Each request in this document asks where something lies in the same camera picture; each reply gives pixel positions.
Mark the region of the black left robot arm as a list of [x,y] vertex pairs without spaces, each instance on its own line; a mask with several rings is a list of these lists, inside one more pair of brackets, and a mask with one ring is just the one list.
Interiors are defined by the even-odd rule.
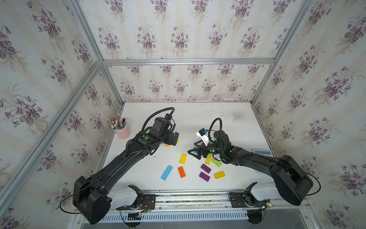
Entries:
[[75,181],[72,203],[89,223],[98,223],[112,208],[110,191],[129,169],[161,144],[176,145],[179,133],[173,131],[172,119],[171,114],[156,118],[151,127],[143,128],[130,139],[125,150],[107,166],[88,178],[81,176]]

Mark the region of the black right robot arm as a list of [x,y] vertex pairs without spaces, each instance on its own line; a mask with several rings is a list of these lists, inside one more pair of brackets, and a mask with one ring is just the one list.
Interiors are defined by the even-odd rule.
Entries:
[[242,193],[230,193],[233,205],[263,208],[271,199],[283,199],[299,206],[314,185],[310,174],[290,156],[272,157],[247,151],[232,145],[224,131],[214,132],[213,140],[204,130],[197,134],[201,139],[194,143],[194,148],[188,154],[197,159],[218,155],[223,164],[247,167],[271,177],[269,182],[251,183]]

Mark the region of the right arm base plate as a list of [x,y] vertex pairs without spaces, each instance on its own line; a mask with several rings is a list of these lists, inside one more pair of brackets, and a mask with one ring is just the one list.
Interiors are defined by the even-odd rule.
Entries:
[[232,208],[260,208],[266,209],[270,206],[269,200],[257,200],[250,193],[230,192],[228,198]]

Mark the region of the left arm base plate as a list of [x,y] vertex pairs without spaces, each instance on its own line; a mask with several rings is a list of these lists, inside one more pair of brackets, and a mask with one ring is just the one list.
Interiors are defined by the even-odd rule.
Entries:
[[155,194],[143,194],[138,196],[136,201],[130,206],[122,206],[117,210],[138,210],[138,211],[151,211],[155,209],[156,195]]

